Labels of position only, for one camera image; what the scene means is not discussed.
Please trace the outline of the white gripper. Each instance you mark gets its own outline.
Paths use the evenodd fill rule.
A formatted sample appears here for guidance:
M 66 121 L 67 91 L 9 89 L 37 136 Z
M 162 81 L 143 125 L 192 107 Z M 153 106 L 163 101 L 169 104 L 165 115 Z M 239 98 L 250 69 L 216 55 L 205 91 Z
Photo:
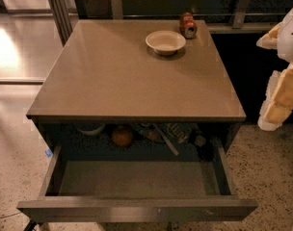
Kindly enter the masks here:
M 293 63 L 293 8 L 256 45 L 264 49 L 277 48 L 281 59 Z M 265 95 L 257 124 L 264 131 L 275 131 L 293 111 L 293 64 L 282 72 L 273 71 Z

